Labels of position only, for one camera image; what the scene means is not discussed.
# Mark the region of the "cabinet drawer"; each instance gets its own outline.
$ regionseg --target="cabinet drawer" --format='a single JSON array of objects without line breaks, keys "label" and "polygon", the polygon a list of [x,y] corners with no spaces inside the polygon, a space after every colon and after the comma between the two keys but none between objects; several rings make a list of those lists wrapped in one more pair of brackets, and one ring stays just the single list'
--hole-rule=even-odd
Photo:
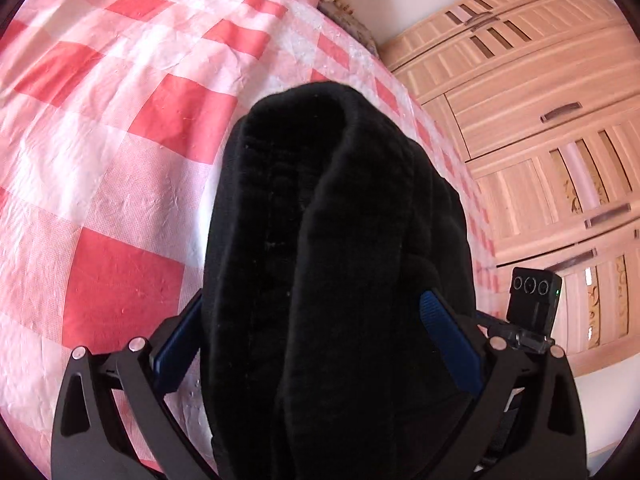
[{"label": "cabinet drawer", "polygon": [[[640,220],[574,247],[517,264],[551,268],[562,276],[552,337],[583,375],[640,351]],[[498,269],[501,303],[509,301],[511,273]]]},{"label": "cabinet drawer", "polygon": [[395,76],[423,103],[542,48],[624,24],[609,0],[539,0],[478,22],[399,68]]},{"label": "cabinet drawer", "polygon": [[498,264],[640,216],[640,95],[467,163]]},{"label": "cabinet drawer", "polygon": [[442,131],[444,137],[451,141],[460,159],[464,162],[468,161],[470,157],[465,139],[462,138],[462,133],[460,133],[460,128],[451,111],[449,102],[447,102],[447,98],[444,95],[440,95],[423,104],[422,109],[435,121],[436,127]]},{"label": "cabinet drawer", "polygon": [[563,41],[447,93],[472,158],[640,92],[628,25]]},{"label": "cabinet drawer", "polygon": [[384,44],[380,48],[380,56],[389,70],[395,70],[483,18],[533,1],[535,0],[460,0]]}]

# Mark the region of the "metal handle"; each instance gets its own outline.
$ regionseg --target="metal handle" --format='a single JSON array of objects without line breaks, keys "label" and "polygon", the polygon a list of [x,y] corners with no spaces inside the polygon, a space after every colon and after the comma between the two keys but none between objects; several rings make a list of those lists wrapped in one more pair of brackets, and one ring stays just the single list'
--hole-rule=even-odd
[{"label": "metal handle", "polygon": [[547,267],[545,270],[550,270],[551,272],[559,272],[561,270],[569,269],[570,267],[583,264],[584,262],[588,262],[596,256],[598,256],[598,251],[594,248],[591,251],[573,256],[572,258],[569,258],[564,262],[560,262],[558,264],[552,265],[551,267]]},{"label": "metal handle", "polygon": [[569,112],[573,112],[574,110],[579,110],[580,108],[582,108],[582,105],[578,102],[569,103],[567,105],[563,105],[561,107],[555,108],[554,110],[551,110],[548,114],[540,116],[540,120],[543,123],[546,123],[548,121],[551,121],[552,119],[555,119],[556,117],[568,114]]},{"label": "metal handle", "polygon": [[626,204],[619,205],[616,208],[613,208],[609,211],[596,215],[593,218],[587,218],[584,221],[584,226],[587,229],[589,229],[590,227],[593,227],[598,224],[602,224],[607,220],[611,220],[612,218],[615,218],[616,216],[620,216],[624,213],[628,213],[629,211],[631,211],[631,204],[627,202]]},{"label": "metal handle", "polygon": [[491,16],[490,18],[487,18],[483,22],[476,23],[473,27],[471,27],[471,32],[475,32],[480,27],[484,27],[485,25],[488,25],[489,23],[499,22],[499,21],[500,21],[500,18],[498,18],[498,16]]},{"label": "metal handle", "polygon": [[475,16],[472,16],[471,18],[469,18],[468,20],[466,20],[465,25],[469,26],[471,25],[475,20],[480,20],[482,18],[485,18],[487,16],[491,16],[492,12],[489,12],[488,10],[486,10],[485,12],[481,12],[480,14],[476,14]]}]

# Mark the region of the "decorative gold pattern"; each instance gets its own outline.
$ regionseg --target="decorative gold pattern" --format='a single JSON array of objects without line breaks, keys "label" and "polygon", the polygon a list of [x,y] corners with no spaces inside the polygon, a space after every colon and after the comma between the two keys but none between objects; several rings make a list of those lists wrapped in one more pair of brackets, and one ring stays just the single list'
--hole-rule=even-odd
[{"label": "decorative gold pattern", "polygon": [[556,170],[560,175],[560,180],[562,181],[562,185],[564,187],[564,194],[571,204],[571,212],[574,214],[582,213],[582,206],[580,205],[580,199],[578,199],[578,194],[575,191],[574,182],[571,180],[571,175],[569,175],[569,170],[566,168],[566,164],[564,163],[564,159],[562,158],[562,154],[560,150],[553,150],[549,152],[551,155],[551,159],[556,165]]},{"label": "decorative gold pattern", "polygon": [[587,285],[589,301],[589,339],[588,348],[600,346],[600,288],[598,287],[598,267],[591,267],[591,285]]},{"label": "decorative gold pattern", "polygon": [[598,192],[598,197],[600,199],[600,204],[608,204],[609,197],[607,196],[607,190],[604,189],[604,183],[600,177],[600,173],[598,172],[598,168],[596,168],[596,164],[593,161],[593,157],[591,153],[589,153],[589,149],[585,144],[584,140],[576,140],[575,145],[578,146],[578,151],[580,151],[580,155],[584,160],[585,165],[587,166],[587,170],[589,171],[589,176],[591,180],[593,180],[593,185]]},{"label": "decorative gold pattern", "polygon": [[618,337],[629,333],[629,289],[626,284],[626,263],[624,254],[616,258],[616,274],[618,280],[616,311],[618,313]]},{"label": "decorative gold pattern", "polygon": [[627,194],[631,193],[631,183],[629,182],[629,177],[626,176],[625,168],[622,166],[622,161],[620,160],[618,152],[613,146],[613,142],[611,142],[611,139],[609,139],[609,134],[605,130],[598,132],[598,134],[600,136],[600,139],[604,143],[605,148],[607,149],[607,153],[609,153],[609,157],[613,162],[613,165],[616,168],[616,173],[618,174],[618,178],[620,179],[622,186],[625,188],[625,192]]}]

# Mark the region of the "folded black cloth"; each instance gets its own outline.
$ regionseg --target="folded black cloth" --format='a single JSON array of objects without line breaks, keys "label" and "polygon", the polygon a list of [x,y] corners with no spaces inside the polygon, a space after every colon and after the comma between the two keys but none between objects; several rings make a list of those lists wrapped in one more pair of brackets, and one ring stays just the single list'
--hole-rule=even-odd
[{"label": "folded black cloth", "polygon": [[354,89],[269,96],[226,145],[202,390],[223,480],[414,478],[468,408],[420,323],[475,296],[456,191]]}]

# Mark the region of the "red and white checkered tablecloth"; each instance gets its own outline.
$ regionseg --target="red and white checkered tablecloth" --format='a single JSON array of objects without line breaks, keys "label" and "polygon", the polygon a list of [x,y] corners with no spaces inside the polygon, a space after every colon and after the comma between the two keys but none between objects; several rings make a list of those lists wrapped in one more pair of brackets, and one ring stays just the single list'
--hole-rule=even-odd
[{"label": "red and white checkered tablecloth", "polygon": [[[420,142],[460,192],[478,307],[495,310],[478,187],[407,90],[316,3],[26,0],[0,40],[0,413],[48,476],[70,349],[148,336],[202,285],[226,135],[268,94],[345,83]],[[168,404],[211,461],[196,370]]]}]

